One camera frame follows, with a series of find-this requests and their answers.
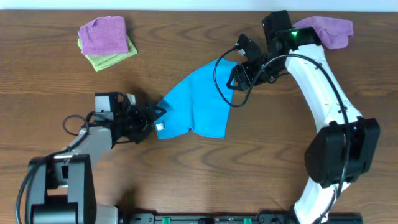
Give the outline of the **blue microfiber cloth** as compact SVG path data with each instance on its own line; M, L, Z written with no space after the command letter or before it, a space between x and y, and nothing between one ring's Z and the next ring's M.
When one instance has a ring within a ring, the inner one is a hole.
M188 132L224 139L228 124L230 105L220 96L231 101L233 90L226 87L229 75L236 62L215 60L198 68L158 103L166 110L155 122L159 139L170 139Z

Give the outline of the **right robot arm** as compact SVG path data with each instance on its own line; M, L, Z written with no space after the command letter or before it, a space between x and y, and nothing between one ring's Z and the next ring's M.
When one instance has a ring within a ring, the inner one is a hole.
M317 129L305 152L308 182L282 221L353 223L355 217L333 217L330 211L342 192L369 170L379 124L374 118L364 118L346 97L313 27L294 27L287 11L270 13L262 26L267 52L241 34L234 50L246 61L231 70L226 86L250 94L255 86L274 83L287 71L300 87Z

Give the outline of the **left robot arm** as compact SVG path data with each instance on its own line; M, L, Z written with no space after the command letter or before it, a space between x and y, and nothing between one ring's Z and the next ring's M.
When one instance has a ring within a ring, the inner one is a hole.
M74 140L61 151L29 162L17 194L17 223L134 223L138 219L115 205L96 201L93 168L117 144L141 143L166 110L152 103L141 108L132 94L95 94L95 108Z

